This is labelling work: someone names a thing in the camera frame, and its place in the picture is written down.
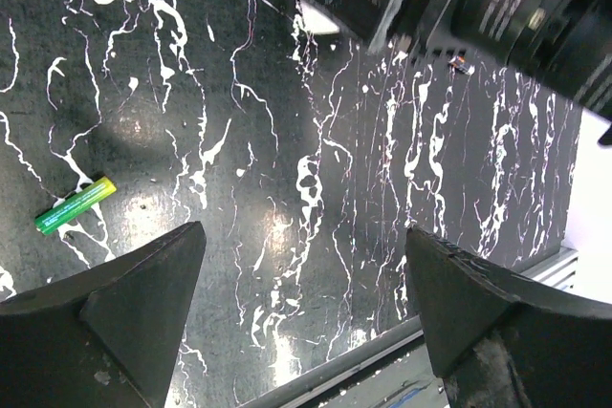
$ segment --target green marker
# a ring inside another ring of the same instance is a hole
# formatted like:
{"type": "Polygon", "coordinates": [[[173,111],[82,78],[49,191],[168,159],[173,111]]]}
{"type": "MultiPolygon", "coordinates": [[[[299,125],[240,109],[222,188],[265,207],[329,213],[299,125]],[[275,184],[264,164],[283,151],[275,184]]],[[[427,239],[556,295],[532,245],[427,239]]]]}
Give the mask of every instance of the green marker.
{"type": "Polygon", "coordinates": [[[76,193],[58,207],[44,213],[35,220],[36,227],[43,234],[51,234],[60,226],[70,222],[85,212],[95,203],[112,195],[117,188],[111,181],[103,177],[96,183],[92,183],[83,191],[76,193]]]}

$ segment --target gray floor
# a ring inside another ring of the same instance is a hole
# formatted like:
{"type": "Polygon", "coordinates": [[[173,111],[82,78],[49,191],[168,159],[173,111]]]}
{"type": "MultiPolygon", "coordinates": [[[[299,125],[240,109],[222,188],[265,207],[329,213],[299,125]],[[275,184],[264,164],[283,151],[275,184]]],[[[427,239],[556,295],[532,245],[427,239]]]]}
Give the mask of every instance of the gray floor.
{"type": "Polygon", "coordinates": [[[179,408],[413,316],[407,223],[507,267],[562,239],[579,112],[488,59],[368,55],[303,31],[295,0],[0,0],[0,47],[0,299],[202,221],[179,408]],[[115,195],[36,231],[100,175],[115,195]]]}

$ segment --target marble surface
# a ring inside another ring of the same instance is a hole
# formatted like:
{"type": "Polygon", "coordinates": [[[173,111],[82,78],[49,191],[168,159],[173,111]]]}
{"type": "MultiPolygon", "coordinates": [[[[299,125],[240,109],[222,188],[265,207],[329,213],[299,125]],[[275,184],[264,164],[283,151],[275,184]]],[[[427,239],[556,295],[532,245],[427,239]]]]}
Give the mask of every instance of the marble surface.
{"type": "Polygon", "coordinates": [[[367,55],[296,0],[0,0],[0,50],[0,299],[203,222],[168,406],[239,405],[413,316],[410,222],[506,267],[562,239],[579,111],[485,58],[367,55]],[[115,195],[36,232],[101,175],[115,195]]]}

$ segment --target white wall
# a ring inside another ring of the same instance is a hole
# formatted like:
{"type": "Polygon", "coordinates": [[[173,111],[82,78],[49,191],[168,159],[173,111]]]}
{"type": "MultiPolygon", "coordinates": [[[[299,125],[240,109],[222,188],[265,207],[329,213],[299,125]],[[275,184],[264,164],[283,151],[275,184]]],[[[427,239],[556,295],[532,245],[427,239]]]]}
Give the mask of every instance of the white wall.
{"type": "Polygon", "coordinates": [[[582,113],[563,244],[579,251],[574,293],[612,303],[612,147],[597,144],[608,126],[582,113]]]}

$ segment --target black marble table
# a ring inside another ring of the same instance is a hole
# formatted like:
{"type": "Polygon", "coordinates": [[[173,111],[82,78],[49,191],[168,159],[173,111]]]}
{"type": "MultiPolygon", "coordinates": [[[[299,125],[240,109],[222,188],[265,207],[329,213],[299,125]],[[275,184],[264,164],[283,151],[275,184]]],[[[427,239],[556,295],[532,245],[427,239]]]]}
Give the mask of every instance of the black marble table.
{"type": "Polygon", "coordinates": [[[413,316],[411,222],[506,267],[562,239],[579,111],[487,59],[367,55],[296,0],[0,0],[0,47],[0,300],[204,224],[168,406],[239,405],[413,316]],[[101,175],[115,195],[36,231],[101,175]]]}

